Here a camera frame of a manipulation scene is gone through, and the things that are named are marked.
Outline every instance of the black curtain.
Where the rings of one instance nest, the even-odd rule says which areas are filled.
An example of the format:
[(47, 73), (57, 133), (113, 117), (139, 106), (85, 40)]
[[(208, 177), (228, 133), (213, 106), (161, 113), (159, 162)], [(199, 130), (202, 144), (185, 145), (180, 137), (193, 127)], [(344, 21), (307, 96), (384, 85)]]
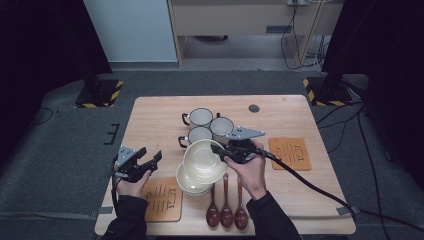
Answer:
[(48, 91), (111, 72), (82, 0), (0, 0), (0, 169)]
[(323, 67), (368, 76), (368, 116), (389, 159), (402, 163), (422, 189), (423, 12), (419, 0), (346, 0)]

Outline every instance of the white mug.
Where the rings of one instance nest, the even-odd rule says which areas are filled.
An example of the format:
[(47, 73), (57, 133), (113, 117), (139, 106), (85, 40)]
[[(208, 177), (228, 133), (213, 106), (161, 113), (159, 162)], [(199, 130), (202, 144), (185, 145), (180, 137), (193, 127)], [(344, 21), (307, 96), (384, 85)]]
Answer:
[(210, 124), (210, 129), (214, 141), (221, 144), (227, 144), (227, 135), (234, 130), (234, 124), (229, 118), (221, 117), (221, 114), (217, 113), (217, 117), (213, 119)]
[(203, 139), (212, 140), (212, 132), (209, 128), (199, 126), (192, 128), (186, 137), (178, 137), (178, 142), (182, 148), (187, 148), (188, 146), (184, 145), (181, 141), (188, 141), (189, 144), (192, 144)]
[(198, 126), (209, 127), (209, 124), (213, 119), (213, 114), (207, 108), (196, 108), (191, 111), (190, 114), (183, 113), (181, 118), (183, 119), (183, 123), (190, 128)]

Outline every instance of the wooden table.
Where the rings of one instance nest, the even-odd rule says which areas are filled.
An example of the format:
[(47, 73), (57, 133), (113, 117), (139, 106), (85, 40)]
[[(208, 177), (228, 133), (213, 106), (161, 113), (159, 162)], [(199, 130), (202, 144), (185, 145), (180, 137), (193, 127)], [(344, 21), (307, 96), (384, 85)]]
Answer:
[[(256, 104), (260, 111), (253, 113), (249, 106)], [(344, 196), (330, 159), (315, 124), (309, 104), (301, 95), (249, 95), (249, 96), (179, 96), (140, 97), (134, 104), (122, 144), (126, 147), (147, 148), (143, 159), (150, 160), (159, 150), (163, 158), (153, 178), (175, 177), (185, 150), (177, 141), (186, 136), (188, 127), (181, 120), (182, 113), (190, 113), (198, 107), (206, 107), (214, 114), (220, 112), (237, 126), (263, 130), (265, 136), (256, 138), (269, 150), (268, 139), (275, 137), (303, 138), (311, 159), (311, 171), (299, 171), (305, 179), (325, 191), (344, 200)], [(228, 168), (229, 203), (233, 212), (237, 208), (237, 175)], [(285, 170), (274, 170), (267, 160), (265, 178), (267, 188), (293, 220), (300, 234), (352, 234), (356, 226), (350, 217), (339, 216), (335, 201), (311, 190)], [(105, 193), (103, 207), (112, 206), (110, 184)], [(244, 205), (250, 197), (243, 190)], [(224, 204), (223, 181), (216, 183), (215, 202), (219, 209)], [(219, 225), (211, 229), (205, 220), (210, 204), (210, 194), (189, 196), (184, 194), (182, 215), (178, 222), (148, 223), (148, 235), (254, 235), (253, 222), (240, 231), (234, 224), (225, 229)], [(95, 226), (103, 235), (115, 213), (100, 214)]]

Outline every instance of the wooden spoon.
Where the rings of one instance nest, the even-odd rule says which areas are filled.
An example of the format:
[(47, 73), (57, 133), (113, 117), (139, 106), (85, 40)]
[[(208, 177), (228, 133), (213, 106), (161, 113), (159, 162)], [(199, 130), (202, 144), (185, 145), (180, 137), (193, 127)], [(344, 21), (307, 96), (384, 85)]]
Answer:
[(212, 185), (211, 188), (211, 205), (208, 208), (208, 211), (206, 212), (206, 222), (210, 227), (216, 227), (219, 224), (219, 210), (215, 205), (215, 183)]
[(221, 210), (220, 220), (222, 226), (229, 228), (233, 224), (233, 212), (228, 205), (228, 173), (224, 174), (224, 194), (225, 203)]
[(249, 217), (247, 216), (246, 211), (243, 208), (242, 203), (242, 186), (240, 179), (237, 177), (237, 186), (238, 186), (238, 192), (239, 192), (239, 206), (236, 210), (236, 213), (234, 213), (234, 224), (236, 227), (240, 230), (244, 230), (247, 227), (247, 223), (249, 222)]

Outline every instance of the gray floor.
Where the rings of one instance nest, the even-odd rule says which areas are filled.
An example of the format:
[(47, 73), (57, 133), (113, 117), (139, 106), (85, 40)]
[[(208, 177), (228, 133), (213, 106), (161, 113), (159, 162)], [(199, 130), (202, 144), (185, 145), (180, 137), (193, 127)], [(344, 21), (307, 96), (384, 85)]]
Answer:
[[(301, 80), (319, 76), (315, 67), (290, 70), (281, 55), (280, 37), (230, 37), (225, 42), (190, 39), (182, 68), (139, 65), (114, 69), (124, 81), (111, 108), (75, 109), (73, 103), (82, 81), (46, 95), (33, 126), (23, 137), (12, 164), (0, 179), (0, 239), (94, 239), (95, 211), (101, 205), (111, 157), (122, 141), (133, 102), (138, 96), (302, 94)], [(287, 49), (289, 66), (292, 57)], [(366, 85), (363, 76), (349, 80)], [(353, 93), (355, 101), (360, 101)], [(344, 107), (318, 126), (344, 121), (360, 104)], [(311, 106), (316, 120), (335, 107)], [(424, 227), (424, 192), (401, 164), (386, 160), (385, 149), (369, 119), (361, 115), (375, 165), (383, 213)], [(120, 128), (112, 145), (112, 124)], [(340, 185), (352, 205), (377, 212), (377, 195), (370, 160), (357, 119), (320, 128)], [(17, 212), (75, 214), (83, 220), (59, 220), (34, 215), (12, 218)], [(391, 239), (424, 239), (424, 234), (393, 221), (385, 221)], [(305, 240), (323, 236), (304, 236)], [(378, 218), (361, 213), (351, 240), (385, 239)]]

